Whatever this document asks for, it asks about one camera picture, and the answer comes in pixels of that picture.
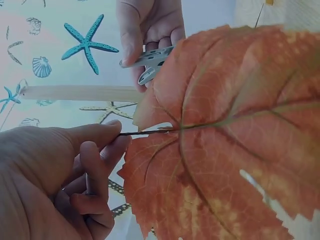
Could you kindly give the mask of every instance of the wooden stick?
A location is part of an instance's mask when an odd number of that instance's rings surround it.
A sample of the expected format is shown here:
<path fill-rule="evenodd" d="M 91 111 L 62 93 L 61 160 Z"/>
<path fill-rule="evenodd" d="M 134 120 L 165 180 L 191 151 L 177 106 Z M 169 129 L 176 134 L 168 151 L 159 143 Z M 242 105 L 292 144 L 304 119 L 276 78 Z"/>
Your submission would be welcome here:
<path fill-rule="evenodd" d="M 138 103 L 143 94 L 132 86 L 52 85 L 26 86 L 20 96 L 32 100 L 72 100 Z"/>

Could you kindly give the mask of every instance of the seashell print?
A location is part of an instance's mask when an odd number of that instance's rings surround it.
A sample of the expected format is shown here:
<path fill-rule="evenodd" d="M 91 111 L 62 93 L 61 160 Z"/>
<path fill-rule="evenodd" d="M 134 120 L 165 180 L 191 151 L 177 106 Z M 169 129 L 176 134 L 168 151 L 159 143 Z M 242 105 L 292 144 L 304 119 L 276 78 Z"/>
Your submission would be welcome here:
<path fill-rule="evenodd" d="M 38 35 L 41 30 L 41 21 L 34 17 L 29 17 L 26 21 L 30 24 L 29 34 Z"/>
<path fill-rule="evenodd" d="M 40 107 L 49 106 L 53 103 L 55 103 L 55 100 L 37 100 L 36 104 L 38 104 Z"/>
<path fill-rule="evenodd" d="M 32 61 L 32 69 L 34 75 L 38 78 L 46 78 L 50 75 L 52 68 L 49 65 L 49 61 L 46 57 L 34 58 Z"/>
<path fill-rule="evenodd" d="M 33 126 L 33 127 L 38 127 L 40 124 L 40 121 L 39 119 L 36 119 L 36 118 L 26 118 L 24 119 L 19 127 L 24 127 L 24 126 Z"/>

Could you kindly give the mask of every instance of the leaf stem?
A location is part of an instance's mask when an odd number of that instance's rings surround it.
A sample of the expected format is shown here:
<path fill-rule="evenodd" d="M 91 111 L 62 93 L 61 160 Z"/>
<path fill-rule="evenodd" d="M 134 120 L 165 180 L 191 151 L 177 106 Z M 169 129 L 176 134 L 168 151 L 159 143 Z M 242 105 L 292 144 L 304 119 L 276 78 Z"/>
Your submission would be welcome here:
<path fill-rule="evenodd" d="M 133 136 L 133 135 L 149 135 L 149 134 L 167 134 L 169 132 L 176 132 L 176 129 L 161 129 L 151 131 L 134 131 L 134 132 L 121 132 L 119 136 Z"/>

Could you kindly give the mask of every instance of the scallop shell print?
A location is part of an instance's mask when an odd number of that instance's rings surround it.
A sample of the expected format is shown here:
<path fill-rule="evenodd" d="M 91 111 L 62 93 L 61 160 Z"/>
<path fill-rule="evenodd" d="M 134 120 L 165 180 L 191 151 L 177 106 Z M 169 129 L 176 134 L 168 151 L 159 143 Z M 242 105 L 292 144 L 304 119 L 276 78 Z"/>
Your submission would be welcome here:
<path fill-rule="evenodd" d="M 46 78 L 50 75 L 52 68 L 49 65 L 49 61 L 46 57 L 34 58 L 32 61 L 32 69 L 34 75 L 38 78 Z"/>

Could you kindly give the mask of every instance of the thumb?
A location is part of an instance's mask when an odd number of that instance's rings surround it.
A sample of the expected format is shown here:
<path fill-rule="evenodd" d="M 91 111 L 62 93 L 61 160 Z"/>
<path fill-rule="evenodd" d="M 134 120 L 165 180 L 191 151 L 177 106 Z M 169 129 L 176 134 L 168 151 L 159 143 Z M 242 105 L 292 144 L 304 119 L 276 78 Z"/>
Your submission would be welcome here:
<path fill-rule="evenodd" d="M 67 136 L 69 137 L 69 142 L 73 146 L 75 157 L 79 153 L 82 143 L 94 142 L 101 150 L 119 136 L 121 129 L 121 122 L 112 120 L 107 124 L 87 124 L 72 128 L 64 128 L 63 131 L 67 133 Z"/>
<path fill-rule="evenodd" d="M 132 5 L 117 1 L 116 15 L 124 51 L 122 63 L 125 66 L 129 66 L 143 52 L 143 37 L 140 29 L 139 12 Z"/>

